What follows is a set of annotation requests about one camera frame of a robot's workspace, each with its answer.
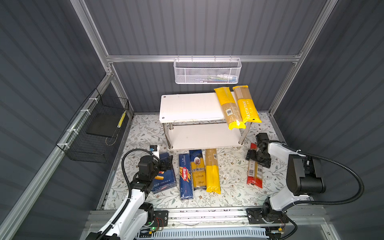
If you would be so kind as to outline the red yellow spaghetti bag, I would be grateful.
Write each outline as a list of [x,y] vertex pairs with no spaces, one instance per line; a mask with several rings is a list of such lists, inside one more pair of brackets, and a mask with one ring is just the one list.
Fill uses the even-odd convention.
[[[257,150],[256,144],[251,143],[250,149]],[[248,161],[247,184],[263,188],[263,169],[255,161]]]

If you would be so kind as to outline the blue yellow spaghetti bag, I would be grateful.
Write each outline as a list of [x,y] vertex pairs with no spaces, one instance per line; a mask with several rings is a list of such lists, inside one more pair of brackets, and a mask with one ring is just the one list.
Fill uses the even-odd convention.
[[189,150],[194,190],[206,189],[206,168],[202,150]]

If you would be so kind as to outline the yellow Pastatime spaghetti bag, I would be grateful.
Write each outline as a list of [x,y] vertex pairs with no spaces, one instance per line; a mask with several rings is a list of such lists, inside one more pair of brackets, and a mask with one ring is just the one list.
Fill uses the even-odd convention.
[[261,123],[248,86],[235,86],[233,92],[244,123]]

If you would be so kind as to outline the yellow barcode spaghetti bag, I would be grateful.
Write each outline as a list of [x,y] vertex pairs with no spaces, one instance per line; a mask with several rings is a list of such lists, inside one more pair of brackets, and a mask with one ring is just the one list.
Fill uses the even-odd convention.
[[245,129],[246,125],[242,120],[240,110],[235,102],[235,99],[229,87],[221,87],[214,89],[229,130]]

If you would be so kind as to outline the yellow clear spaghetti bag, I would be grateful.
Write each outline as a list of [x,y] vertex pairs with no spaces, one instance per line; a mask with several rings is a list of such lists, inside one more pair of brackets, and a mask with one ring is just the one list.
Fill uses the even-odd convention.
[[207,192],[221,194],[219,163],[216,149],[206,149]]

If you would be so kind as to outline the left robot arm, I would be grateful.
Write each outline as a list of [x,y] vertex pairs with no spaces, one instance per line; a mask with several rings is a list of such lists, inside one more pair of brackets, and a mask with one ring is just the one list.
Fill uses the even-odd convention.
[[[125,169],[126,158],[134,152],[144,152],[132,179]],[[151,145],[149,150],[133,149],[124,154],[121,168],[128,186],[128,193],[107,223],[96,233],[89,233],[87,240],[134,240],[152,237],[168,225],[168,211],[155,211],[153,204],[146,199],[153,189],[154,181],[160,179],[160,172],[173,169],[173,157],[161,161],[159,146]]]

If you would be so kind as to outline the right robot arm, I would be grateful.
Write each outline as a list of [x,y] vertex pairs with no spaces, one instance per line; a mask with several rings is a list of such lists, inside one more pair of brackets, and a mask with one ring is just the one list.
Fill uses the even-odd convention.
[[[364,193],[365,186],[361,177],[346,165],[332,159],[294,151],[286,144],[272,141],[268,134],[256,135],[256,146],[251,148],[246,156],[248,161],[254,161],[256,166],[270,168],[272,157],[287,162],[286,186],[278,193],[273,194],[264,201],[261,207],[246,210],[250,224],[275,224],[279,221],[288,222],[286,212],[298,205],[345,205],[358,200]],[[310,196],[323,194],[326,183],[322,162],[334,164],[350,173],[358,183],[358,191],[352,197],[339,201],[311,201]]]

